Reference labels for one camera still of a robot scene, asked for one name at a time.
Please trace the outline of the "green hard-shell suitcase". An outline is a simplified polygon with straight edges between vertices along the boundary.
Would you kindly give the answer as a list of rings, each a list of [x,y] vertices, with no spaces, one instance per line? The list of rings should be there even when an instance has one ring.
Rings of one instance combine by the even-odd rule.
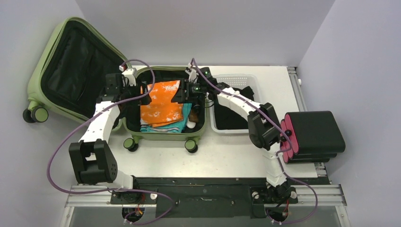
[[[105,87],[107,74],[118,73],[126,57],[84,19],[70,17],[54,29],[27,87],[28,107],[22,116],[27,123],[42,123],[53,111],[77,122],[95,113],[96,99]],[[190,152],[197,150],[205,131],[208,113],[205,97],[197,98],[193,111],[198,117],[194,128],[184,126],[173,132],[165,127],[147,129],[139,123],[139,106],[121,105],[116,129],[130,134],[127,144],[136,151],[141,139],[180,140]]]

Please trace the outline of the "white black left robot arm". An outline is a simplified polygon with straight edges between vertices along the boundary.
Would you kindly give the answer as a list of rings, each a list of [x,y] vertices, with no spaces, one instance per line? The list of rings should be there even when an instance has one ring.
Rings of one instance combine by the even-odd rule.
[[[135,70],[128,70],[106,75],[105,86],[96,99],[94,120],[91,120],[81,139],[69,146],[69,155],[78,183],[107,186],[122,192],[128,203],[138,202],[142,191],[134,176],[118,169],[108,141],[120,115],[118,101],[123,95],[140,96],[140,101],[144,100],[146,104],[150,102],[149,97],[143,96],[147,86],[138,82],[136,74]]]

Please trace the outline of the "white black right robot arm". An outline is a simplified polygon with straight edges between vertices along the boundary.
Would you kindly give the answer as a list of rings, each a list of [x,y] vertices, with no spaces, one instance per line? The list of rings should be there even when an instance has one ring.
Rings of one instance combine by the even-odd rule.
[[[283,161],[278,152],[271,152],[275,143],[280,143],[283,130],[270,103],[260,104],[233,89],[224,82],[218,83],[207,68],[199,69],[189,65],[185,68],[188,78],[182,79],[173,103],[193,103],[201,96],[211,98],[214,104],[229,108],[247,121],[249,138],[257,148],[267,150],[266,182],[267,197],[278,202],[286,195],[282,186],[286,181]]]

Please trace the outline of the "white perforated plastic basket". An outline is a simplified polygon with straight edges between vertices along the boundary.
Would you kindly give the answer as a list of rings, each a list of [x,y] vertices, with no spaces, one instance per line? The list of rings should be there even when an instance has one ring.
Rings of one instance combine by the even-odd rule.
[[[260,103],[262,101],[261,92],[258,85],[258,80],[254,75],[250,74],[220,74],[216,75],[214,78],[217,79],[217,82],[227,83],[230,87],[242,89],[246,86],[250,86],[254,91],[254,101]],[[218,130],[216,128],[215,116],[214,116],[214,105],[209,108],[210,112],[210,122],[212,130],[219,134],[247,134],[248,129],[242,130]]]

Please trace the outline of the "orange item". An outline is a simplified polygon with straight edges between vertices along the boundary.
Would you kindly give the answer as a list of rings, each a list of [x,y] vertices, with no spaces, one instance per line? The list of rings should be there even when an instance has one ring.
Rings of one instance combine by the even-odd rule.
[[[141,125],[159,127],[183,120],[183,105],[171,101],[179,86],[180,80],[154,84],[150,104],[140,107]]]

